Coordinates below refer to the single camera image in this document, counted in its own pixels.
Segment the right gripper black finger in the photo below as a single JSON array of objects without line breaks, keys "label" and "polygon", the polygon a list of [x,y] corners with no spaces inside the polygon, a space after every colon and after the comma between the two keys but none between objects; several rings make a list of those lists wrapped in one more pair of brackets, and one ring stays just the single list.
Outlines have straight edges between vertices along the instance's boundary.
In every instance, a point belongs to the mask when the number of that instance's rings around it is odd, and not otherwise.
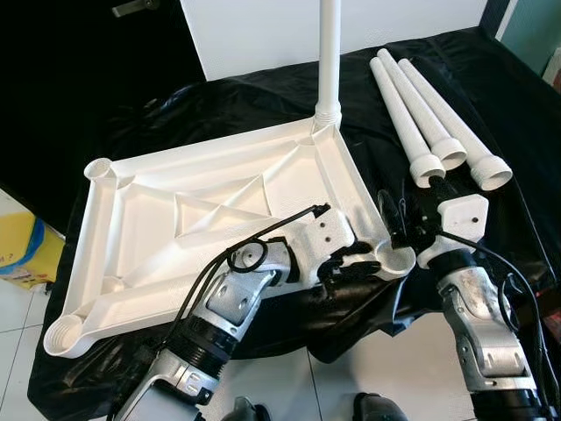
[{"label": "right gripper black finger", "polygon": [[380,190],[380,214],[392,248],[408,247],[408,199],[404,186]]},{"label": "right gripper black finger", "polygon": [[441,203],[441,177],[431,176],[428,188],[416,186],[412,193],[412,204],[417,210],[435,210]]}]

